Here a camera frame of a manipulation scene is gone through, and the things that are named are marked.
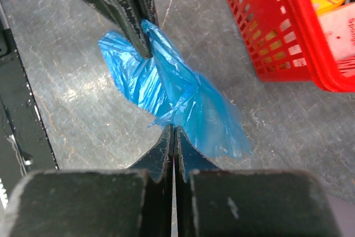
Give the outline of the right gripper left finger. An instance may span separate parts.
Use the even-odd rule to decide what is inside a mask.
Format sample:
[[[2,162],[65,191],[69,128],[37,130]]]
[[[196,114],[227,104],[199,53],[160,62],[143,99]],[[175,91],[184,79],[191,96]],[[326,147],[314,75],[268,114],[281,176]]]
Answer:
[[[2,236],[170,236],[174,128],[123,170],[46,170],[16,185]]]

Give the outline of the torn blue trash bag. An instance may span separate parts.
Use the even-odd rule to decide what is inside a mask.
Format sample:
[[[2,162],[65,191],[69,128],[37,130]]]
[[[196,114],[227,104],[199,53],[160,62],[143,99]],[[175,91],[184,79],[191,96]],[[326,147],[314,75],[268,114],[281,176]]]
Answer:
[[[152,114],[155,125],[182,127],[193,146],[209,158],[240,158],[250,152],[237,108],[186,64],[158,26],[148,21],[141,26],[151,44],[150,59],[118,32],[110,31],[99,40],[117,89]]]

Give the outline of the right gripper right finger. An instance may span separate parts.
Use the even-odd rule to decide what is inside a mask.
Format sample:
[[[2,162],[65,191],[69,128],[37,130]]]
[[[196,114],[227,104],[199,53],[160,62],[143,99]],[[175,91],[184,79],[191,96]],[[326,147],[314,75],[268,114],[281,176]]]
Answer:
[[[320,183],[299,170],[221,170],[174,130],[179,236],[340,236]]]

